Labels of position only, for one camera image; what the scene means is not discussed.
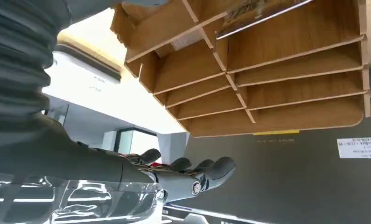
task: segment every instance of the wooden shelf organizer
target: wooden shelf organizer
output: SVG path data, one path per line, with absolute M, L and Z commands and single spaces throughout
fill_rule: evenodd
M 313 0 L 216 41 L 242 4 L 116 7 L 125 66 L 192 136 L 345 127 L 371 115 L 365 0 Z

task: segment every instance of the paper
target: paper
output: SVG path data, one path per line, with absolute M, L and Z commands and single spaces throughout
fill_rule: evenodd
M 371 138 L 337 139 L 339 157 L 371 159 Z

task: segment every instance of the black frame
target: black frame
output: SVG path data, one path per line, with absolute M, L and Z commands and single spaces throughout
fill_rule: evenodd
M 130 128 L 117 130 L 117 136 L 115 137 L 115 143 L 114 143 L 114 152 L 118 153 L 119 143 L 121 141 L 122 132 L 128 132 L 128 131 L 138 131 L 138 132 L 141 132 L 141 133 L 144 133 L 144 134 L 149 134 L 149 135 L 158 137 L 158 135 L 156 133 L 146 131 L 146 130 L 143 130 L 143 129 L 140 129 L 140 128 L 137 128 L 137 127 L 130 127 Z

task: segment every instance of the clear plastic panel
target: clear plastic panel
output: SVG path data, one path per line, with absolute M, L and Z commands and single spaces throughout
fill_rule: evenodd
M 0 174 L 0 223 L 135 223 L 150 217 L 163 198 L 157 183 Z

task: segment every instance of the shelf compartment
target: shelf compartment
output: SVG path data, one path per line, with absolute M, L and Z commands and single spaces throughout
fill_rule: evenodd
M 362 96 L 353 96 L 261 110 L 256 124 L 244 111 L 195 118 L 189 131 L 193 137 L 213 137 L 337 128 L 357 125 L 363 116 Z
M 330 98 L 363 95 L 362 70 L 327 76 L 288 80 L 247 88 L 248 109 L 302 104 Z
M 219 76 L 203 82 L 185 86 L 167 93 L 166 107 L 183 104 L 185 102 L 198 99 L 230 87 L 231 85 L 229 85 L 225 76 Z
M 177 120 L 185 120 L 244 109 L 232 89 L 222 90 L 178 105 L 174 108 L 175 111 L 177 111 L 177 113 L 174 114 Z
M 351 43 L 288 61 L 239 72 L 236 74 L 236 85 L 258 85 L 354 71 L 362 68 L 358 43 Z
M 204 41 L 192 44 L 161 59 L 156 74 L 154 94 L 221 76 L 224 72 L 217 64 Z
M 362 39 L 349 0 L 314 0 L 229 37 L 228 70 L 239 72 Z
M 223 18 L 244 0 L 203 0 L 198 22 L 195 22 L 181 0 L 162 7 L 142 21 L 134 30 L 126 61 L 131 62 L 207 24 Z

